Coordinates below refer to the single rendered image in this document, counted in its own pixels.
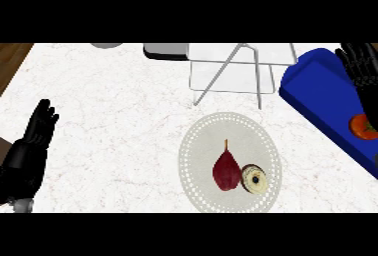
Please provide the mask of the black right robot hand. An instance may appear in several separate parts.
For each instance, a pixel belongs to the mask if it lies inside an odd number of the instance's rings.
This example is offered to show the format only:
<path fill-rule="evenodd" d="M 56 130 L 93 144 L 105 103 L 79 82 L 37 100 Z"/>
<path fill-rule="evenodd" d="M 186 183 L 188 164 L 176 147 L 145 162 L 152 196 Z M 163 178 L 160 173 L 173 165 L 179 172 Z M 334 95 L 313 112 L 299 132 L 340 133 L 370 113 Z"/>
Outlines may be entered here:
<path fill-rule="evenodd" d="M 336 55 L 356 87 L 370 124 L 378 131 L 378 51 L 371 43 L 343 43 Z"/>

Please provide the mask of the blue tray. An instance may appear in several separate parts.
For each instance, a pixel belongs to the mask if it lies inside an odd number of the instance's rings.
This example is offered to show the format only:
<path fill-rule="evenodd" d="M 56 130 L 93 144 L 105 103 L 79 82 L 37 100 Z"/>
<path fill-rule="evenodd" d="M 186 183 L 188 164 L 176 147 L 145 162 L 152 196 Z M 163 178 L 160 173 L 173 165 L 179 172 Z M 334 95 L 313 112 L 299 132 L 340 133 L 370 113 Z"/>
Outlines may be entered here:
<path fill-rule="evenodd" d="M 306 52 L 281 80 L 279 95 L 378 179 L 378 139 L 358 138 L 350 119 L 364 113 L 341 60 L 325 48 Z"/>

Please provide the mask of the round white placemat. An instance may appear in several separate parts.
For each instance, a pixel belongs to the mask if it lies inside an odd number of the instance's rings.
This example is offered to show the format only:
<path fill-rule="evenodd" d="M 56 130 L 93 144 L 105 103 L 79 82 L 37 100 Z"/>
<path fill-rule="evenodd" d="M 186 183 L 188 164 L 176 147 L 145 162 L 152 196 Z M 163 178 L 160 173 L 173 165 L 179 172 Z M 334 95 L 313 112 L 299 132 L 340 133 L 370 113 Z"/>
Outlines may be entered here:
<path fill-rule="evenodd" d="M 181 145 L 179 175 L 200 211 L 269 211 L 282 167 L 274 140 L 253 119 L 217 112 L 197 121 Z"/>

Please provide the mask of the orange persimmon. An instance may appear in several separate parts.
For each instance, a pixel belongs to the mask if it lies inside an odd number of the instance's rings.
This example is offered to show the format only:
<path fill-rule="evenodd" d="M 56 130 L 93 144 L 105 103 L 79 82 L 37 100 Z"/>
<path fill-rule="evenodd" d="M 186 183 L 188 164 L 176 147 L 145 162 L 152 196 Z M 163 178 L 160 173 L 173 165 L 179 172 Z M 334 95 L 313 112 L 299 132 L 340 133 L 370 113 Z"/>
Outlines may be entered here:
<path fill-rule="evenodd" d="M 364 139 L 364 140 L 378 139 L 378 131 L 374 129 L 365 114 L 359 114 L 353 116 L 349 122 L 349 128 L 353 135 L 359 139 Z"/>

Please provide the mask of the grey black-edged appliance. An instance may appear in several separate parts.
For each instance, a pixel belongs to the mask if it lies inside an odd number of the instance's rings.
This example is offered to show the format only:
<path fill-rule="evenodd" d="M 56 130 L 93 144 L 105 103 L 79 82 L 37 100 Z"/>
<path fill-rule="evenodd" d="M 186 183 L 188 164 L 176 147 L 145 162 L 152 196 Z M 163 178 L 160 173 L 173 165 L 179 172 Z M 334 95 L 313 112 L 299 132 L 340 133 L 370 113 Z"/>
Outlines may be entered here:
<path fill-rule="evenodd" d="M 145 43 L 144 53 L 150 59 L 188 61 L 188 43 Z"/>

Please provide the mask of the grey round object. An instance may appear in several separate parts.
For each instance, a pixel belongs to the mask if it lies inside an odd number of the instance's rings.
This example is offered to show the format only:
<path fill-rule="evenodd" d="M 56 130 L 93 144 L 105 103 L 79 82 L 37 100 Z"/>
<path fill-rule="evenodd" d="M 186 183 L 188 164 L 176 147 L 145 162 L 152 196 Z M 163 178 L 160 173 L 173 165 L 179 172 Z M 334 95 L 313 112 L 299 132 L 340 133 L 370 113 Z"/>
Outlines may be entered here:
<path fill-rule="evenodd" d="M 123 43 L 90 43 L 99 49 L 111 49 L 118 47 Z"/>

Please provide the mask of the red pear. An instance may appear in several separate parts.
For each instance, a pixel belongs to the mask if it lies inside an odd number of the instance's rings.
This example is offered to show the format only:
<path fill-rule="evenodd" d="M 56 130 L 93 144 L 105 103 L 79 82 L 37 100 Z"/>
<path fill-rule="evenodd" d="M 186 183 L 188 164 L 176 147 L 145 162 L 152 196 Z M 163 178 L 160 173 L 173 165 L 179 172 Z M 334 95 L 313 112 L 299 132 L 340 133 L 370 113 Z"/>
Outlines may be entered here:
<path fill-rule="evenodd" d="M 214 163 L 213 179 L 222 191 L 235 189 L 241 182 L 241 168 L 229 148 L 225 148 Z"/>

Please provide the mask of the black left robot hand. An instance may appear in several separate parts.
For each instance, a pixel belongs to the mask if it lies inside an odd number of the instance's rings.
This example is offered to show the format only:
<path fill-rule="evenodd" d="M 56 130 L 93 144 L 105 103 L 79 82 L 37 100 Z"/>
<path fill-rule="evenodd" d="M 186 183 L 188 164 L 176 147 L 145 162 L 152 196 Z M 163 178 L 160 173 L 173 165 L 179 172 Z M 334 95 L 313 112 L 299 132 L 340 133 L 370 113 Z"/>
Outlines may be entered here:
<path fill-rule="evenodd" d="M 15 141 L 0 164 L 0 205 L 33 199 L 40 189 L 48 149 L 59 114 L 51 100 L 42 99 L 30 117 L 25 133 Z"/>

